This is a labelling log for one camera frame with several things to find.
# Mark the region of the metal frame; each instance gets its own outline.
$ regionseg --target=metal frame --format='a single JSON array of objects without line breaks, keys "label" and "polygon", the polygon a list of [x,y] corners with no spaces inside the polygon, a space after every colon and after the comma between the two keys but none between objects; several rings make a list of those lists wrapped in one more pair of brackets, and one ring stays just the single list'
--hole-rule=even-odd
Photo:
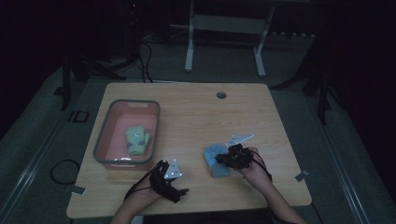
[{"label": "metal frame", "polygon": [[265,38],[268,35],[268,29],[274,16],[274,12],[275,7],[271,7],[266,20],[200,15],[194,14],[194,0],[190,0],[189,45],[187,47],[184,70],[186,72],[192,71],[194,30],[234,32],[261,35],[260,43],[253,48],[253,53],[256,60],[258,75],[259,77],[264,77],[265,70],[262,62],[262,48],[264,46]]}]

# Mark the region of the blue cloth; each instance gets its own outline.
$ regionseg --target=blue cloth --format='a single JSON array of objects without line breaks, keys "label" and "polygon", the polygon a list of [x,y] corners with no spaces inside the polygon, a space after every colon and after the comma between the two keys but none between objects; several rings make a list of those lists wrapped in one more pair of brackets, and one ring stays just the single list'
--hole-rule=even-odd
[{"label": "blue cloth", "polygon": [[230,170],[223,163],[218,163],[216,161],[216,156],[218,154],[225,153],[227,153],[227,147],[220,144],[214,144],[212,146],[206,147],[205,149],[204,156],[213,178],[230,175]]}]

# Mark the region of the round hole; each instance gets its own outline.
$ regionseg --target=round hole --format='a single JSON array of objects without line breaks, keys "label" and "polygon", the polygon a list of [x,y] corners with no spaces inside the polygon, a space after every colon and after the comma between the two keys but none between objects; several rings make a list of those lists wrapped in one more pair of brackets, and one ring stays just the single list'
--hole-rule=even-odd
[{"label": "round hole", "polygon": [[225,99],[227,98],[227,94],[224,91],[219,91],[217,94],[219,99]]}]

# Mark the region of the white tag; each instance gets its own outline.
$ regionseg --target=white tag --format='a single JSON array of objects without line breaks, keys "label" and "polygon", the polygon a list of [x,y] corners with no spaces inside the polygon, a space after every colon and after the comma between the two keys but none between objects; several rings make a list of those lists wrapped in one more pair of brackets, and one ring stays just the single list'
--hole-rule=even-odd
[{"label": "white tag", "polygon": [[178,170],[177,161],[173,160],[168,167],[168,170],[165,173],[164,179],[173,179],[179,178],[183,176],[183,174]]}]

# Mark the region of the floor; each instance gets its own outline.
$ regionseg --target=floor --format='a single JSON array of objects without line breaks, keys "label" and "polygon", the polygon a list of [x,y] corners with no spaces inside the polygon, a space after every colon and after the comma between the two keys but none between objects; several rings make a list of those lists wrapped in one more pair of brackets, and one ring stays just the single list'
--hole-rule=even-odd
[{"label": "floor", "polygon": [[[142,46],[154,81],[246,82],[278,84],[292,77],[312,38],[269,35],[262,53],[266,77],[258,77],[249,44],[238,46],[208,41],[199,35],[195,46],[193,70],[184,72],[187,52],[185,31],[175,30],[170,42],[155,35]],[[141,82],[141,65],[117,71],[127,82]],[[1,223],[108,223],[111,217],[70,219],[66,207],[69,186],[55,183],[52,168],[65,159],[81,162],[91,134],[107,77],[92,76],[87,83],[73,81],[73,101],[60,111],[62,98],[53,95],[62,85],[62,69],[49,76],[7,135],[1,140],[0,202]],[[318,97],[305,97],[305,80],[283,91],[271,91],[296,158],[310,173],[306,178],[313,203],[296,207],[309,223],[394,223],[396,207],[389,198],[347,113],[329,97],[332,110],[326,112],[328,125],[316,116]],[[72,111],[88,111],[86,123],[68,120]],[[68,182],[76,179],[73,164],[58,167],[56,177]],[[236,213],[241,220],[246,215]],[[178,216],[166,223],[191,223]]]}]

